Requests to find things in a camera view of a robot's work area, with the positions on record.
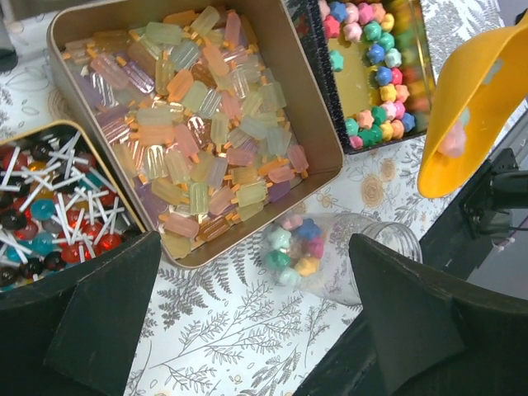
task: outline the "box of popsicles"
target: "box of popsicles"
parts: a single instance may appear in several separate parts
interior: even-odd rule
[[[166,258],[203,266],[330,182],[343,153],[281,0],[58,14],[54,79]]]
[[[419,0],[289,5],[345,153],[426,133],[435,84]]]

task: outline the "box of candy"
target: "box of candy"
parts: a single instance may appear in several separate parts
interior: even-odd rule
[[[57,86],[174,264],[203,266],[341,170],[281,0],[90,4],[58,14],[48,43]]]
[[[0,142],[0,292],[96,258],[144,231],[79,125]]]
[[[427,131],[434,92],[418,0],[290,0],[345,153]]]

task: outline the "box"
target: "box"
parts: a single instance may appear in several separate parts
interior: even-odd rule
[[[226,2],[158,0],[145,6],[142,0],[129,0],[109,4],[90,4],[61,12],[48,30],[50,64],[55,82],[66,97],[77,120],[86,128],[108,167],[115,174],[146,229],[154,229],[154,225],[139,203],[138,196],[126,182],[120,164],[106,143],[94,116],[88,110],[81,92],[74,85],[73,77],[62,60],[60,50],[64,49],[65,43],[85,39],[95,31],[140,27],[150,21],[161,21],[166,15],[174,12],[190,9],[199,11],[209,5],[223,6]],[[252,23],[266,66],[273,70],[277,81],[282,84],[288,102],[285,111],[299,144],[304,146],[310,164],[309,177],[293,188],[288,196],[274,204],[266,205],[260,214],[232,227],[220,238],[202,245],[183,260],[178,262],[172,260],[164,249],[165,256],[170,262],[185,268],[204,266],[235,243],[270,223],[329,183],[338,175],[343,163],[342,149],[332,120],[282,1],[237,0],[230,2],[229,6],[246,15]]]
[[[354,89],[347,84],[347,80],[343,77],[346,70],[334,75],[328,57],[328,41],[324,35],[318,0],[292,0],[289,2],[290,8],[295,9],[291,17],[301,44],[327,103],[339,141],[347,154],[360,153],[398,143],[402,140],[413,139],[427,132],[435,82],[422,6],[419,0],[383,0],[381,2],[387,12],[394,15],[396,21],[391,33],[396,39],[396,47],[401,50],[403,55],[401,68],[404,73],[403,82],[408,85],[411,93],[408,100],[409,110],[417,119],[417,127],[405,134],[403,139],[376,144],[362,150],[354,150],[350,145],[345,118],[354,114],[358,109],[364,110],[361,108],[361,103],[356,100],[358,93],[360,96],[364,96],[364,92],[357,92],[357,88]]]

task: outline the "floral tablecloth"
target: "floral tablecloth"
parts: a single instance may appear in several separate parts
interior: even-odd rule
[[[298,0],[288,0],[293,14]],[[438,73],[451,51],[502,26],[495,0],[424,0]],[[50,78],[45,31],[53,15],[8,26],[21,56],[0,75],[0,138],[69,118]],[[525,110],[508,122],[505,133]],[[422,236],[450,197],[416,188],[423,139],[346,158],[339,178],[299,212],[351,211],[398,221]],[[361,311],[274,285],[258,261],[260,234],[197,271],[161,262],[126,395],[291,395]]]

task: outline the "cardboard box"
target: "cardboard box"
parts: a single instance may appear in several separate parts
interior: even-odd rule
[[[95,117],[89,111],[81,92],[62,60],[60,51],[65,43],[92,36],[96,31],[130,29],[147,25],[150,21],[161,21],[166,15],[213,6],[227,6],[222,1],[157,0],[146,4],[143,0],[90,4],[74,7],[58,14],[48,30],[50,63],[54,79],[66,97],[78,122],[85,127],[107,166],[113,171],[121,188],[128,196],[146,229],[154,229],[139,198],[126,181],[123,170],[106,142]],[[191,255],[178,262],[167,259],[178,266],[197,268],[214,259],[235,243],[257,231],[295,206],[306,197],[325,186],[340,172],[343,153],[332,121],[324,104],[314,75],[309,67],[299,39],[281,0],[236,0],[229,7],[244,14],[252,23],[259,39],[259,49],[266,66],[282,84],[288,106],[285,112],[292,130],[304,146],[309,161],[309,177],[292,189],[276,203],[249,221],[233,226],[220,238],[197,248]]]

